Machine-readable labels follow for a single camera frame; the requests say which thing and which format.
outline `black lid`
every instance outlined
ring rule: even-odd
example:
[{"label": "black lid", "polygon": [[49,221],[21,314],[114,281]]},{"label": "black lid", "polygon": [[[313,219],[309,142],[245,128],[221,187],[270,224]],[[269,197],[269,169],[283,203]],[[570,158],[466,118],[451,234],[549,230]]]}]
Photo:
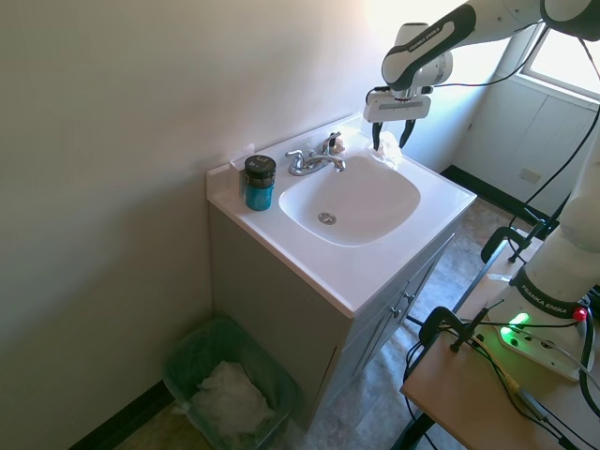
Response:
[{"label": "black lid", "polygon": [[263,155],[248,157],[244,162],[246,175],[259,180],[274,176],[276,166],[277,164],[273,159]]}]

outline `green light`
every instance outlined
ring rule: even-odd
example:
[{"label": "green light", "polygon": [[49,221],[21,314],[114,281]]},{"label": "green light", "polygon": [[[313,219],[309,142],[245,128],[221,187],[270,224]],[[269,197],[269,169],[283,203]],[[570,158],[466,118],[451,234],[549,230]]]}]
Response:
[{"label": "green light", "polygon": [[[509,323],[511,325],[516,326],[516,325],[521,325],[522,323],[525,323],[528,320],[529,320],[529,314],[527,314],[526,312],[521,312],[520,314],[518,314],[516,316],[515,319],[513,319]],[[511,330],[510,328],[508,328],[507,326],[505,326],[505,327],[503,327],[503,328],[500,329],[500,334],[502,335],[502,338],[504,340],[508,341],[507,339],[509,339],[510,335],[513,334],[513,330]]]},{"label": "green light", "polygon": [[515,319],[513,319],[509,323],[511,325],[521,325],[522,323],[525,323],[528,320],[529,320],[529,314],[527,314],[526,312],[521,312],[520,314],[518,314],[516,316]]}]

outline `bathroom vanity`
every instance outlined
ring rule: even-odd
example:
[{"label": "bathroom vanity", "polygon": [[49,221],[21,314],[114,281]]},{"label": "bathroom vanity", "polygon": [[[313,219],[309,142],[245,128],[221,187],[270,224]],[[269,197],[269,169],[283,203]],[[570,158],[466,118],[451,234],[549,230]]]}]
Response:
[{"label": "bathroom vanity", "polygon": [[[300,389],[308,427],[405,320],[475,196],[403,158],[390,168],[365,149],[362,117],[261,152],[277,162],[273,203],[254,212],[229,166],[207,175],[213,296]],[[340,131],[345,170],[289,172],[286,152]]]}]

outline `trash can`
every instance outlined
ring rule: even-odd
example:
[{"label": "trash can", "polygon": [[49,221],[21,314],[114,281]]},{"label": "trash can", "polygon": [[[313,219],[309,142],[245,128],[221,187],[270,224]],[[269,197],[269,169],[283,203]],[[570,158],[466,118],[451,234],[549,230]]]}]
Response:
[{"label": "trash can", "polygon": [[[240,363],[275,415],[263,422],[253,439],[235,446],[222,439],[191,402],[198,384],[221,362]],[[296,400],[296,385],[288,373],[237,323],[217,317],[184,338],[168,357],[165,382],[187,418],[216,450],[262,450],[275,438]]]}]

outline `drain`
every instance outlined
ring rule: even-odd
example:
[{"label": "drain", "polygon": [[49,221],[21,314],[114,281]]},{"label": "drain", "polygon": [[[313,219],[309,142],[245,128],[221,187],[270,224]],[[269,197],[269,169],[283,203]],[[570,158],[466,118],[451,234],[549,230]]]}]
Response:
[{"label": "drain", "polygon": [[338,220],[336,219],[336,217],[333,214],[320,213],[319,221],[321,223],[324,223],[325,225],[335,225]]}]

